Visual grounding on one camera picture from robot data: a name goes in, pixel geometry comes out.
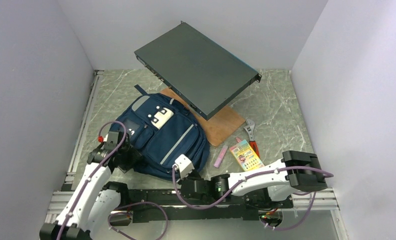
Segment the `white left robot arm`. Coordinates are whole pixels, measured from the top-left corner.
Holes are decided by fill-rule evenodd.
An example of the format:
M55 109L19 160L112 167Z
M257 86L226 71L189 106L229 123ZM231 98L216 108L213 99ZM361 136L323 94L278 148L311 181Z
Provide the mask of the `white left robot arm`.
M127 184L109 181L116 168L123 173L143 160L143 156L127 144L101 143L89 153L83 177L62 212L52 223L44 223L41 240L91 240L97 229L115 209L125 209L132 200Z

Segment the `pink highlighter pen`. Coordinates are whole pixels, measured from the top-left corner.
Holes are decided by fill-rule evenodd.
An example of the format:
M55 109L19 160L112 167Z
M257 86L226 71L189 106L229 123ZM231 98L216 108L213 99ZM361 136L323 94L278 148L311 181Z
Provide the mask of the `pink highlighter pen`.
M213 166L214 166L215 168L219 168L219 167L220 167L220 165L221 165L221 163L222 163L222 161L223 161L223 159L224 159L224 156L225 156L225 154L226 154L228 148L229 148L229 147L228 147L227 145L224 145L224 146L222 147L222 149L220 150L220 152L219 152L219 154L218 154L218 156L217 156L217 158L216 158L216 160L215 160L215 162L214 162L214 164L213 164Z

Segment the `navy blue student backpack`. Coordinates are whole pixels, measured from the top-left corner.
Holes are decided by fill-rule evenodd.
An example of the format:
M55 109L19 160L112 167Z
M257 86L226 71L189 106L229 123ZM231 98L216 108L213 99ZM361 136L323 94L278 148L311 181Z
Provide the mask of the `navy blue student backpack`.
M203 170L210 143L196 117L172 97L148 93L138 84L135 88L140 97L110 126L112 132L127 130L130 144L142 155L133 170L170 181L172 166L180 155L185 155L196 171Z

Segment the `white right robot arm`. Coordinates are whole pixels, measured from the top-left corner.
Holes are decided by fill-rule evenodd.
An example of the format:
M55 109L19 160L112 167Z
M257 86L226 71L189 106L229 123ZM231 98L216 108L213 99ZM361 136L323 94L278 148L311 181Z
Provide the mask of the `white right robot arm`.
M328 187L326 179L333 176L322 170L316 154L288 150L283 152L281 159L250 171L226 173L211 180L187 176L181 181L179 194L183 198L210 203L265 190L261 194L262 203L273 208L298 191L325 190Z

